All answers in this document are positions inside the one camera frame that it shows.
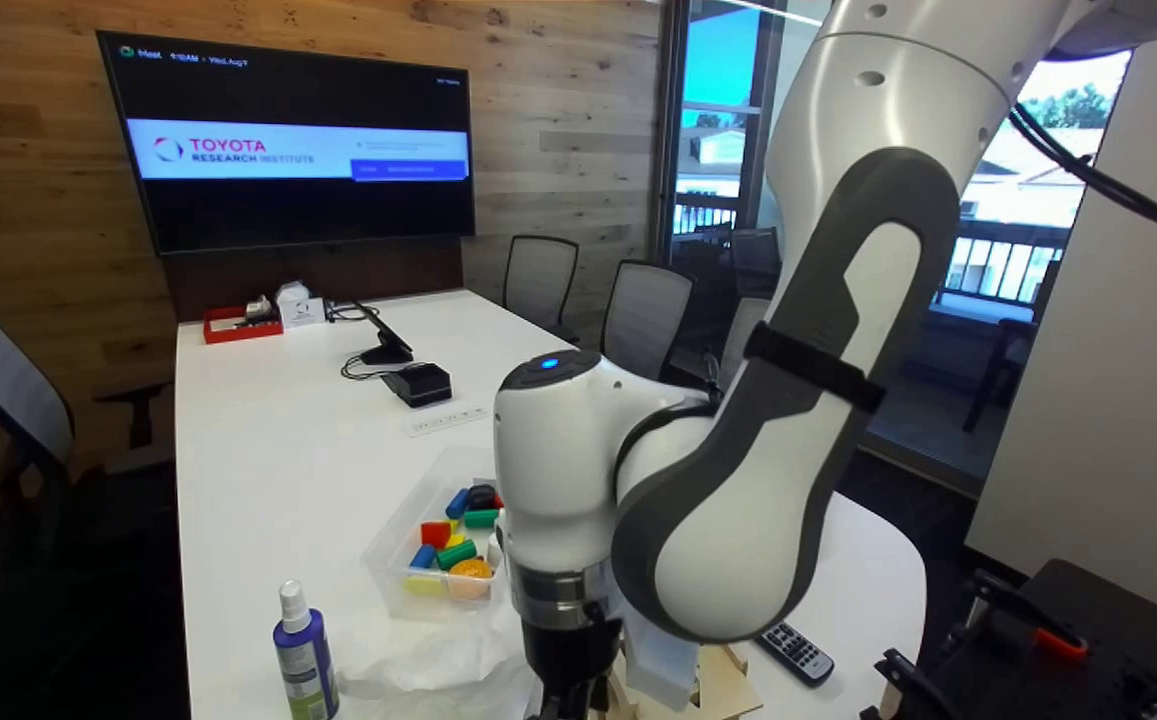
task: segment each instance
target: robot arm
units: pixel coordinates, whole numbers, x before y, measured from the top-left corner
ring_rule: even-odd
[[[582,705],[613,660],[614,580],[697,642],[752,637],[797,605],[867,391],[915,333],[959,196],[1023,82],[1055,47],[1152,37],[1148,0],[834,3],[771,135],[784,274],[723,404],[582,352],[522,365],[499,394],[504,551],[550,696],[577,688]],[[546,660],[561,648],[574,660]]]

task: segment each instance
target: wooden wall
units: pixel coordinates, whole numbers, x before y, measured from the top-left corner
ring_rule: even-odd
[[[100,27],[469,68],[481,236],[464,241],[465,282],[500,297],[511,233],[573,237],[566,318],[584,345],[616,264],[644,252],[656,3],[0,0],[0,322],[75,409],[78,468],[125,432],[89,388],[170,368],[175,341]]]

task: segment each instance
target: bottle label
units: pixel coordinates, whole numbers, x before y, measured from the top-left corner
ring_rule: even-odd
[[[314,642],[277,647],[277,656],[294,720],[327,720],[325,691],[320,684],[322,669],[316,661]]]

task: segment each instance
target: wooden stand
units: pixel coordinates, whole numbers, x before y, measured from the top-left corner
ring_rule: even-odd
[[[747,679],[747,657],[734,646],[703,646],[698,652],[698,679],[691,705],[673,711],[627,686],[627,657],[619,652],[609,675],[609,712],[592,711],[595,720],[732,720],[764,703]]]

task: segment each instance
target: black remote control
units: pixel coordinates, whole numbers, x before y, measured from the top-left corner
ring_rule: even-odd
[[[756,644],[810,688],[819,686],[831,675],[831,670],[835,670],[834,660],[787,623],[765,630],[757,637]]]

